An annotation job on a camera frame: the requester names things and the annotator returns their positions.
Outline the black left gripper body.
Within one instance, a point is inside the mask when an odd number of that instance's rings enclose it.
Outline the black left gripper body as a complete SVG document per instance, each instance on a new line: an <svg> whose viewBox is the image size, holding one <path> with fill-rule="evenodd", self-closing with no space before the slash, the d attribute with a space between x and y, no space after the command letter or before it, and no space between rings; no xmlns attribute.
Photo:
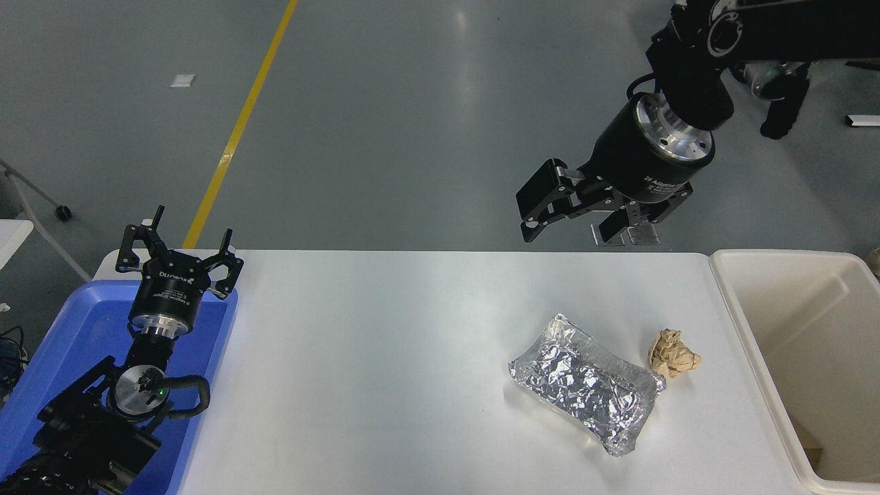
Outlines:
<svg viewBox="0 0 880 495"><path fill-rule="evenodd" d="M170 253L168 260L148 260L129 313L130 324L143 329L147 320L163 317L176 320L179 330L193 330L202 296L210 285L208 269L201 262L201 258L182 252Z"/></svg>

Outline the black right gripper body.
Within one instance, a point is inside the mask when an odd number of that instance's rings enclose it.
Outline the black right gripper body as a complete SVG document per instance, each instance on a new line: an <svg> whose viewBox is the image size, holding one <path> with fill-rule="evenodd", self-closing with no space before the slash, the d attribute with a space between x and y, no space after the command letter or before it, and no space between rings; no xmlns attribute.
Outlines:
<svg viewBox="0 0 880 495"><path fill-rule="evenodd" d="M637 206L648 221L660 222L694 194L696 128L663 96L632 97L597 138L581 173L585 206Z"/></svg>

